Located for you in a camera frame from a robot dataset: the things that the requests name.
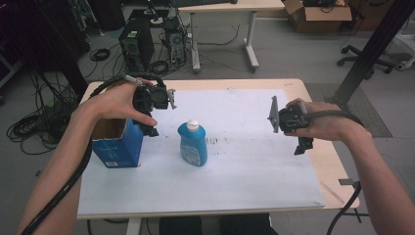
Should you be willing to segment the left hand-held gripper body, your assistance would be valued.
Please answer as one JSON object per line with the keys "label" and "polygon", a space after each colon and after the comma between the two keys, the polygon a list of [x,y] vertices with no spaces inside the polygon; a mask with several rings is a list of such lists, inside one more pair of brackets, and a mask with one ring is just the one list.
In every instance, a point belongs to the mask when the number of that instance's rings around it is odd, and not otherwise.
{"label": "left hand-held gripper body", "polygon": [[149,117],[153,109],[166,110],[168,107],[166,86],[140,85],[134,93],[132,104],[136,111]]}

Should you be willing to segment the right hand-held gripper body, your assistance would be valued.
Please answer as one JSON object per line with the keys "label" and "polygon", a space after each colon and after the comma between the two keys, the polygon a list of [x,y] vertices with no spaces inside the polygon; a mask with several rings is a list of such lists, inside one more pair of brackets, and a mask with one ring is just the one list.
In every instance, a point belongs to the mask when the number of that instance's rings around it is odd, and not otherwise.
{"label": "right hand-held gripper body", "polygon": [[[284,133],[296,132],[299,128],[309,126],[308,112],[305,105],[292,105],[279,112],[280,129]],[[313,138],[300,137],[295,155],[302,155],[306,150],[313,148]]]}

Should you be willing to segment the person's right hand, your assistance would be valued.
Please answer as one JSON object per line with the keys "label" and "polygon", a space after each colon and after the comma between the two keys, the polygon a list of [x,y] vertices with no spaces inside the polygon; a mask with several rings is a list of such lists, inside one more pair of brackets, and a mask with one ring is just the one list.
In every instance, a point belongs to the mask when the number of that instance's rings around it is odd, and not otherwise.
{"label": "person's right hand", "polygon": [[[323,111],[339,111],[337,105],[325,102],[305,102],[297,98],[287,104],[297,105],[304,103],[306,110],[310,113]],[[307,128],[299,128],[295,132],[288,133],[288,136],[317,138],[328,141],[342,141],[346,143],[355,135],[366,134],[366,129],[359,123],[346,117],[315,117]]]}

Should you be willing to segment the person's left hand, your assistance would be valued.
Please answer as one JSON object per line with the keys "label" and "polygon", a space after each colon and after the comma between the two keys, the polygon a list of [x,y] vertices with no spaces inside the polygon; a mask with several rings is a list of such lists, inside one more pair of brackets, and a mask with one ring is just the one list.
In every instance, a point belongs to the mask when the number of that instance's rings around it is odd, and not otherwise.
{"label": "person's left hand", "polygon": [[136,111],[132,99],[138,86],[124,82],[83,102],[71,115],[70,122],[81,129],[93,128],[102,118],[132,118],[156,126],[152,117]]}

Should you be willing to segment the white table mat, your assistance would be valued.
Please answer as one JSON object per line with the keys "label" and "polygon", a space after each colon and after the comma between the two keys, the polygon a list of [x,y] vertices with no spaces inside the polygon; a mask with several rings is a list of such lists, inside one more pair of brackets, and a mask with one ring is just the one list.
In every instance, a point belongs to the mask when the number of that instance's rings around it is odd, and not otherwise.
{"label": "white table mat", "polygon": [[[326,202],[298,141],[268,120],[281,89],[179,90],[176,109],[155,110],[156,137],[144,139],[136,168],[93,157],[83,173],[81,217],[321,209]],[[177,129],[196,119],[207,132],[207,163],[187,164]]]}

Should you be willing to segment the blue bottle with white cap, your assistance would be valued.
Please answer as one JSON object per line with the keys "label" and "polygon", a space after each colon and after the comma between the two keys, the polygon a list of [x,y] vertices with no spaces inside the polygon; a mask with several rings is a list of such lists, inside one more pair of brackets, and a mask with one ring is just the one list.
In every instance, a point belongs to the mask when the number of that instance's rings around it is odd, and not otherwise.
{"label": "blue bottle with white cap", "polygon": [[182,123],[177,129],[182,159],[193,166],[203,166],[208,160],[206,131],[195,119]]}

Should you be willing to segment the small black computer tower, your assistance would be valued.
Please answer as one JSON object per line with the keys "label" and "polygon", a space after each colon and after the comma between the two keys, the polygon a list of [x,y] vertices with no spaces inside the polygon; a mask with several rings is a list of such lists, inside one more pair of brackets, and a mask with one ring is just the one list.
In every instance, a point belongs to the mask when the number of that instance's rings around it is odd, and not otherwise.
{"label": "small black computer tower", "polygon": [[177,18],[163,20],[165,43],[170,62],[179,65],[186,60],[184,30]]}

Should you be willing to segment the large black computer tower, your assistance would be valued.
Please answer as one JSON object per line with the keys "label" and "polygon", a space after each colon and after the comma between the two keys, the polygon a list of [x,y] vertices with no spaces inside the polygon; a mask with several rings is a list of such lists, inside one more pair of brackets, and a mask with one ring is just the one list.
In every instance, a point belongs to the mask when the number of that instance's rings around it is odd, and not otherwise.
{"label": "large black computer tower", "polygon": [[143,18],[129,20],[118,38],[127,68],[147,71],[155,48],[149,22]]}

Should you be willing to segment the open blue cardboard box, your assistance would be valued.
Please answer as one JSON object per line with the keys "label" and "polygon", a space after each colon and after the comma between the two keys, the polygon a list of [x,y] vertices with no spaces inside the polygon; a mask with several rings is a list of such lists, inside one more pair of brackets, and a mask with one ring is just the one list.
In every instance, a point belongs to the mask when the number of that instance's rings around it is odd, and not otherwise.
{"label": "open blue cardboard box", "polygon": [[92,134],[92,148],[107,168],[137,167],[143,133],[128,119],[100,119]]}

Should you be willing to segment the dark grey floor mat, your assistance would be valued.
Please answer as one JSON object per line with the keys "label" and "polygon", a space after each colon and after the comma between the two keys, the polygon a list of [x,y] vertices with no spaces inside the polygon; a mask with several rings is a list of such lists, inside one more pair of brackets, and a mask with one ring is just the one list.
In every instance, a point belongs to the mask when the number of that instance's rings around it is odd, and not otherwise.
{"label": "dark grey floor mat", "polygon": [[[307,83],[305,85],[309,96],[314,102],[328,101],[333,97],[339,88],[338,83]],[[375,138],[392,138],[390,130],[387,128],[378,112],[366,97],[361,88],[358,88],[351,96],[347,105],[351,113],[357,116],[367,130]]]}

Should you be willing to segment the open brown cardboard box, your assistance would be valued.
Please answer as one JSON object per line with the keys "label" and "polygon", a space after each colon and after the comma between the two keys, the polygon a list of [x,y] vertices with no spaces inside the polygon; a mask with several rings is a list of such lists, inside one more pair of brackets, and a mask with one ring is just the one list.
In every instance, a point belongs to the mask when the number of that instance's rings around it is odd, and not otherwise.
{"label": "open brown cardboard box", "polygon": [[283,0],[294,32],[333,33],[351,21],[351,9],[344,0],[334,0],[329,6],[304,6],[304,1]]}

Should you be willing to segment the light wooden desk white legs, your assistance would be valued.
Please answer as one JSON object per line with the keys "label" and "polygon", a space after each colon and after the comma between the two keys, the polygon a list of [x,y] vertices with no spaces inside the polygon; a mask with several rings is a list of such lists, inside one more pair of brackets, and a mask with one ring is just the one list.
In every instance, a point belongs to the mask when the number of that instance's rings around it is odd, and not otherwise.
{"label": "light wooden desk white legs", "polygon": [[254,53],[252,45],[254,37],[255,19],[258,12],[262,11],[281,11],[285,6],[281,0],[237,0],[233,3],[220,3],[201,6],[180,7],[180,13],[190,15],[191,26],[191,59],[194,73],[201,71],[200,53],[198,49],[198,39],[196,29],[202,24],[220,26],[222,24],[246,24],[248,34],[244,39],[244,48],[250,62],[251,72],[259,68],[259,63]]}

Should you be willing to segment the dark curtain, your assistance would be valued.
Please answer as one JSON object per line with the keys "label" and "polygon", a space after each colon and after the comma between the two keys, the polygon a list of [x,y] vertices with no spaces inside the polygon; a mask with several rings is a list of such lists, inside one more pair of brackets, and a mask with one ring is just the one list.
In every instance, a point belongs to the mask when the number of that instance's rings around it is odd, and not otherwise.
{"label": "dark curtain", "polygon": [[47,82],[45,73],[58,71],[77,96],[85,93],[78,59],[87,47],[67,0],[0,0],[1,34],[39,78]]}

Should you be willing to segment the black metal post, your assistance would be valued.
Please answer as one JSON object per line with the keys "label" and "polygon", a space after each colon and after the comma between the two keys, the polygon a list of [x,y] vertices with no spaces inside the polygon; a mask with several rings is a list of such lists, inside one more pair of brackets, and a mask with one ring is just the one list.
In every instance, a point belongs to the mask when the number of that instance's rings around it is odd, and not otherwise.
{"label": "black metal post", "polygon": [[369,74],[383,51],[390,45],[404,23],[415,10],[415,0],[394,0],[375,29],[345,79],[327,102],[345,106],[360,83]]}

